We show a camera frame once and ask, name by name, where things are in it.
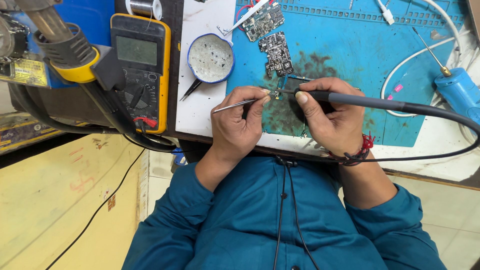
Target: circuit board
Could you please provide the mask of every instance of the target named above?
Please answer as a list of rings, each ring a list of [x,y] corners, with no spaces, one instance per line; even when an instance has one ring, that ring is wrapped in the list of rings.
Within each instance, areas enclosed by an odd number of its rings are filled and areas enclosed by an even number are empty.
[[[283,31],[269,35],[258,42],[260,51],[268,53],[268,63],[265,64],[268,77],[272,78],[272,71],[276,70],[278,77],[293,72],[292,59],[288,51],[287,40]]]
[[[283,17],[281,5],[277,2],[270,5],[267,2],[248,18],[242,26],[250,41],[254,42],[282,25],[284,21],[285,18]]]

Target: sleeve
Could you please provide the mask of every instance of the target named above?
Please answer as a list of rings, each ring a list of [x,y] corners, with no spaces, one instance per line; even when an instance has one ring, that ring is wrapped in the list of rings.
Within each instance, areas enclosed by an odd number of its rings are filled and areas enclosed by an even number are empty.
[[[345,202],[357,230],[372,241],[389,270],[446,270],[435,242],[422,230],[420,198],[395,186],[395,197],[371,209],[359,209]]]
[[[195,165],[177,169],[153,213],[139,223],[122,270],[184,269],[193,259],[199,226],[214,201],[198,181]]]

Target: yellow multimeter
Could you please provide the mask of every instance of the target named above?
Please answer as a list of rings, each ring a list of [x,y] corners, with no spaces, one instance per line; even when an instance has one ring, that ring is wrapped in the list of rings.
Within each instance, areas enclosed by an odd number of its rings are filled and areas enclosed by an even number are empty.
[[[127,80],[127,86],[118,94],[138,131],[142,131],[143,120],[147,133],[164,132],[167,129],[170,28],[161,21],[118,13],[110,20],[110,35]]]

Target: silicone repair mat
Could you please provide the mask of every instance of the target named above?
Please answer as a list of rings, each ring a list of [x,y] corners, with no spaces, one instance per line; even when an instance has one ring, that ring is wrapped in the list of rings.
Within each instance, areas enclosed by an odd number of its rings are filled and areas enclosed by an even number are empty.
[[[237,11],[249,3],[247,0],[235,1]],[[293,75],[311,79],[339,77],[360,88],[366,96],[379,98],[388,74],[405,58],[425,48],[412,26],[428,45],[452,36],[441,15],[425,2],[388,2],[387,8],[395,19],[393,25],[384,21],[376,0],[278,0],[285,22],[267,35],[285,33]],[[436,3],[447,11],[460,29],[468,14],[467,3],[464,0]],[[267,76],[267,53],[260,52],[259,41],[250,42],[244,32],[235,29],[232,42],[236,64],[228,79],[227,94],[234,87],[245,85],[277,89],[284,78],[277,77],[275,71],[272,79]],[[441,62],[446,63],[453,46],[453,42],[449,42],[433,51]],[[385,96],[391,95],[398,101],[430,104],[433,81],[439,74],[432,56],[423,53],[395,73]],[[289,78],[286,87],[293,89],[299,83],[302,81]],[[376,144],[412,147],[424,119],[423,116],[400,118],[384,110],[367,108],[363,132],[376,136]],[[292,95],[267,104],[263,129],[267,133],[310,136],[303,113]]]

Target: left hand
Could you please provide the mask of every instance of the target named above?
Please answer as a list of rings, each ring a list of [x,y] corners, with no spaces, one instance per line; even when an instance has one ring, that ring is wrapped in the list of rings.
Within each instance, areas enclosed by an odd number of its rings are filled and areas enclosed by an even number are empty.
[[[269,90],[254,86],[236,87],[214,110],[221,109],[248,99],[258,99],[242,119],[244,107],[236,107],[211,114],[213,145],[211,151],[221,159],[236,165],[244,158],[262,136],[262,111],[271,98]]]

